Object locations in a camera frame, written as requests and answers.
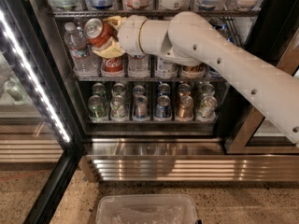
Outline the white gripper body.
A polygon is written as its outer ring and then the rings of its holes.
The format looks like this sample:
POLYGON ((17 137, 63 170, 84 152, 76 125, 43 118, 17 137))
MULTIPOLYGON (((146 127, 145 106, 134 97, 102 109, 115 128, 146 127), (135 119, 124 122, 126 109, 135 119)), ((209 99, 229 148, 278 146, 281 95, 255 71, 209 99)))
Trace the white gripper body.
POLYGON ((118 41, 121 48, 131 56, 144 54, 139 37, 146 20, 147 18, 144 16, 132 15, 121 22, 118 30, 118 41))

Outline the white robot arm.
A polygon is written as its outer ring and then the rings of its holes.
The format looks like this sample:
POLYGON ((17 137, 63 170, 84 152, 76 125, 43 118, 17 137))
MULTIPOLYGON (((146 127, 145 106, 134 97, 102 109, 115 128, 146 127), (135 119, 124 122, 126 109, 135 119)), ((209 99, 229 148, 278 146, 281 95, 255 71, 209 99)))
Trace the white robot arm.
POLYGON ((227 41, 200 15, 170 21, 132 15, 106 19, 117 37, 93 52, 102 58, 151 54, 182 65, 215 69, 294 144, 299 144, 299 80, 227 41))

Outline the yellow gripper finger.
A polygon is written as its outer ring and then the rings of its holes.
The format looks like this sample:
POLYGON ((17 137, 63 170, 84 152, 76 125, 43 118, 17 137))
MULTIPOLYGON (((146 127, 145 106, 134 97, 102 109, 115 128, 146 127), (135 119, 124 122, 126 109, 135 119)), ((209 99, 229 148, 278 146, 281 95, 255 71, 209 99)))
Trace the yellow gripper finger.
POLYGON ((104 24, 114 32, 118 32, 122 23, 126 20, 122 16, 111 16, 104 19, 104 24))
POLYGON ((114 37, 111 37, 101 47, 92 46, 92 52, 105 59, 117 58, 125 53, 120 43, 114 37))

